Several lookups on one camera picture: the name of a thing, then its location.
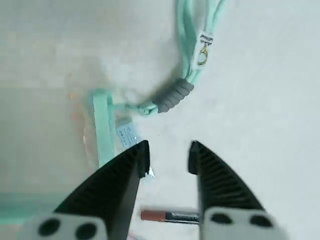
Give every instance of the mint green cord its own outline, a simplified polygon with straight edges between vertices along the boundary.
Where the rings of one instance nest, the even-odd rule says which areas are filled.
[[[206,0],[206,13],[204,32],[213,34],[221,15],[226,0]],[[197,41],[197,34],[192,17],[194,0],[177,0],[176,6],[176,28],[181,54],[182,73],[181,78],[190,84],[195,84],[201,74],[201,70],[191,69],[191,62]],[[150,116],[158,112],[157,105],[148,102],[143,105],[116,104],[115,110],[135,110],[143,116]]]

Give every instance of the white surface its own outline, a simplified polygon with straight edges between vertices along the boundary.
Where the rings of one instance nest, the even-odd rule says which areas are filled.
[[[320,201],[320,3],[228,2],[215,33],[211,67],[192,94],[168,113],[133,119],[139,134],[149,140],[156,174],[152,184],[140,186],[137,207],[197,206],[196,178],[187,173],[189,144],[196,139],[243,178],[291,239],[314,239],[319,234]],[[58,96],[70,86],[102,85],[143,100],[178,73],[174,6],[174,0],[4,0],[0,91]],[[11,144],[6,140],[15,142],[23,134],[19,145],[11,146],[14,159],[1,156],[0,178],[7,181],[1,191],[39,186],[71,191],[89,174],[81,141],[63,115],[66,110],[44,107],[48,98],[43,95],[15,100],[14,112],[0,109],[10,114],[7,121],[1,115],[1,125],[8,125],[1,131],[2,149]],[[7,106],[2,98],[1,106]],[[32,115],[38,119],[41,109],[44,120],[35,124]],[[47,130],[47,143],[40,133],[48,119],[58,124],[55,116],[64,127]],[[30,127],[38,132],[32,134]],[[56,156],[49,161],[44,153]],[[20,179],[38,178],[27,185],[8,178],[12,165],[8,172],[5,166],[12,161]],[[39,163],[41,170],[30,165]],[[136,213],[131,229],[147,240],[198,238],[196,226],[142,222]],[[2,235],[12,236],[8,226],[0,227],[5,239]]]

